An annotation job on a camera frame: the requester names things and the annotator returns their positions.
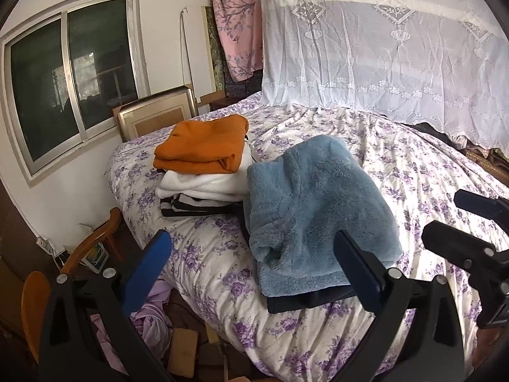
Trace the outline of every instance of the window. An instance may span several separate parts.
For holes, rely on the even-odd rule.
[[[113,108],[148,95],[133,7],[76,0],[3,44],[12,138],[31,176],[113,128]]]

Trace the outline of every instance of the folded blue fleece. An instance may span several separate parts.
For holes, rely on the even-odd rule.
[[[389,206],[340,139],[319,135],[255,163],[248,185],[249,247],[268,297],[349,284],[332,250],[339,230],[386,267],[402,254]]]

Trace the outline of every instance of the bed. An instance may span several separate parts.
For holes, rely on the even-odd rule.
[[[315,135],[342,138],[398,221],[404,254],[397,267],[412,278],[447,277],[468,362],[475,345],[478,294],[464,271],[424,250],[422,228],[436,219],[492,242],[498,250],[509,249],[508,237],[495,223],[458,210],[452,202],[460,188],[490,197],[509,196],[509,189],[441,141],[378,114],[339,106],[268,107],[259,100],[260,94],[255,94],[198,119],[242,114],[262,160],[276,158]],[[155,195],[162,174],[152,163],[155,147],[170,131],[161,129],[120,145],[109,162],[110,187],[138,244],[143,248],[159,229],[170,232],[175,248],[164,279],[259,370],[285,381],[329,380],[362,339],[372,316],[356,298],[270,315],[254,279],[254,258],[235,217],[162,217]],[[383,369],[394,363],[412,314],[407,312]]]

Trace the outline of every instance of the orange folded sweater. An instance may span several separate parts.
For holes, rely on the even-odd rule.
[[[184,121],[155,150],[154,168],[180,173],[235,173],[244,150],[248,120],[240,115],[214,121]]]

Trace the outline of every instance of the silver screw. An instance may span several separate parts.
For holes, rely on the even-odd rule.
[[[509,283],[502,282],[500,283],[500,290],[502,291],[504,296],[509,295]]]
[[[59,274],[59,276],[57,277],[57,283],[63,284],[65,282],[67,282],[67,274]]]
[[[440,283],[441,285],[447,284],[447,279],[442,274],[437,274],[435,278],[437,279],[437,282]]]
[[[116,270],[113,267],[105,268],[104,271],[102,272],[102,276],[105,279],[111,279],[111,278],[115,277],[115,274],[116,274]]]
[[[393,278],[393,279],[400,279],[402,276],[403,276],[403,273],[401,273],[401,271],[399,271],[399,269],[397,268],[390,268],[388,271],[389,275]]]

